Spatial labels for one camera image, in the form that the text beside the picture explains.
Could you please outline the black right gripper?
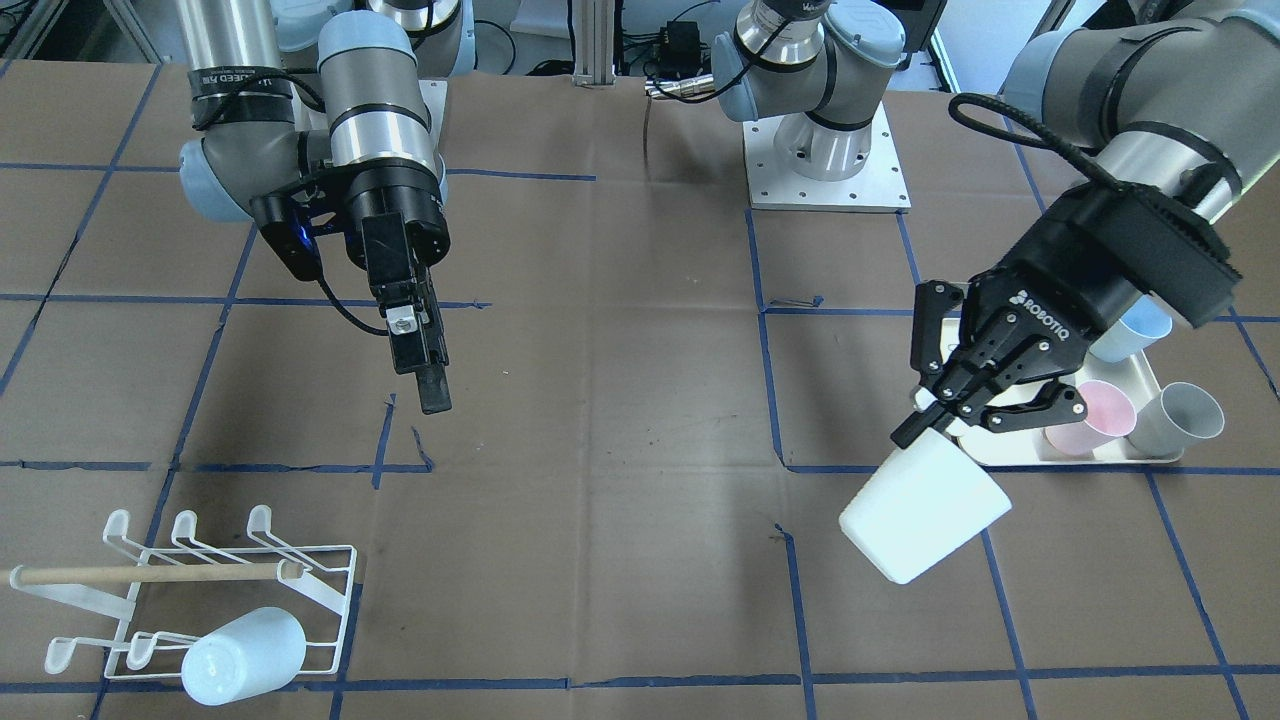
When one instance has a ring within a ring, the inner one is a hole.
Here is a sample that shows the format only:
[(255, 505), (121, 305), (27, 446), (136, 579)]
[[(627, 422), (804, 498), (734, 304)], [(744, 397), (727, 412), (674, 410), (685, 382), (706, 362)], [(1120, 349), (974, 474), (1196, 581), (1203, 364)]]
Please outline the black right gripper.
[[(453, 407), (440, 309), (429, 273), (451, 249), (442, 186), (411, 160), (369, 160), (317, 170), (251, 199), (255, 224), (297, 281), (317, 281), (316, 238), (343, 233), (355, 264), (366, 270), (390, 333), (396, 373), (413, 372), (424, 415)], [(311, 227), (333, 214), (328, 231)]]

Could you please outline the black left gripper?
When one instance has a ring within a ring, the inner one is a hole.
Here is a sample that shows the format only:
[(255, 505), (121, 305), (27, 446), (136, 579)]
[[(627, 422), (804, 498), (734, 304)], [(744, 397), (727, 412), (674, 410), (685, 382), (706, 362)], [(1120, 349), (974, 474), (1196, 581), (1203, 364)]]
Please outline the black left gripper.
[[(963, 347), (979, 363), (1015, 375), (1076, 372), (1088, 348), (1143, 295), (1193, 327), (1224, 313), (1240, 273), (1215, 228), (1176, 199), (1146, 184), (1112, 190), (1088, 182), (1065, 192), (989, 270), (972, 278), (963, 305)], [(910, 368), (932, 386), (945, 364), (942, 320), (964, 300), (961, 286), (915, 286)], [(956, 436), (969, 427), (1002, 434), (1083, 421), (1080, 389), (1060, 380), (1023, 404), (980, 405), (924, 387), (914, 411), (890, 434), (908, 448), (925, 430)]]

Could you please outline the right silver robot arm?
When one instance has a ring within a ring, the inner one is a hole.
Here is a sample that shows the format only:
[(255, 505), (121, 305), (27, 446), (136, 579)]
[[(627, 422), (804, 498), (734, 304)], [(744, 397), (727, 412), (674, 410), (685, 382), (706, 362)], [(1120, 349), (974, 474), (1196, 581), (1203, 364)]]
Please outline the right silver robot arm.
[(189, 204), (252, 222), (288, 272), (324, 282), (340, 234), (367, 277), (399, 374), (426, 414), (451, 409), (430, 269), (451, 250), (443, 97), (429, 81), (475, 61), (470, 1), (180, 1), (192, 126)]

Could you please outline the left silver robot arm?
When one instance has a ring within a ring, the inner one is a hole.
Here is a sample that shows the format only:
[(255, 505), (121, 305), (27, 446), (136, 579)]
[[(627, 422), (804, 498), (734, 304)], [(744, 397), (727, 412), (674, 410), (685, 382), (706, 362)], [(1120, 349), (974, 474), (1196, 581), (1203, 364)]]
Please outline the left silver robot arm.
[(891, 436), (1083, 418), (1062, 382), (1139, 299), (1198, 328), (1240, 273), (1215, 222), (1277, 161), (1277, 4), (1143, 1), (1128, 27), (1033, 38), (1000, 96), (948, 114), (1083, 174), (965, 287), (916, 287), (910, 364), (929, 395)]

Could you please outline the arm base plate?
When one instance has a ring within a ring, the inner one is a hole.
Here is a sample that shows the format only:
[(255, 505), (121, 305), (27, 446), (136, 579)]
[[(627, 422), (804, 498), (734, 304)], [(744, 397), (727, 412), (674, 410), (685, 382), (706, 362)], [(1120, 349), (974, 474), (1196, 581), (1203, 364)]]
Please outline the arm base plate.
[(758, 210), (896, 213), (911, 199), (883, 105), (842, 132), (804, 114), (742, 124), (750, 206)]
[(444, 120), (449, 83), (443, 78), (425, 78), (419, 81), (422, 101), (430, 113), (430, 132), (435, 141), (439, 141)]

